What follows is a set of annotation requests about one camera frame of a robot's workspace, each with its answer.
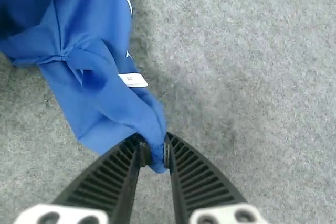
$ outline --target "clothing tag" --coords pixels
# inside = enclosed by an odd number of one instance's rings
[[[148,86],[146,80],[139,73],[120,73],[118,75],[130,88],[144,88]]]

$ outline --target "crumpled fabric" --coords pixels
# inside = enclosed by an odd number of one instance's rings
[[[138,73],[128,52],[132,16],[130,0],[0,0],[0,51],[39,66],[81,144],[103,154],[139,133],[161,173],[163,107],[118,76]]]

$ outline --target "ribbed rubber pad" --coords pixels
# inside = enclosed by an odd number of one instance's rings
[[[96,160],[53,202],[104,210],[110,223],[129,223],[138,174],[140,142],[133,135]]]
[[[234,185],[207,158],[168,133],[175,219],[187,224],[195,209],[246,202]]]

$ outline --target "blue fabric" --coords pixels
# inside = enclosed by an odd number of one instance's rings
[[[163,172],[163,108],[118,76],[138,72],[128,0],[0,0],[0,8],[0,51],[13,64],[38,64],[76,138],[103,154],[138,132]]]

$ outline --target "gray carpet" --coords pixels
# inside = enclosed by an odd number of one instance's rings
[[[169,129],[270,223],[336,223],[336,0],[132,3],[130,51]],[[36,68],[0,63],[0,223],[10,224],[97,155]],[[168,173],[139,180],[132,223],[174,223]]]

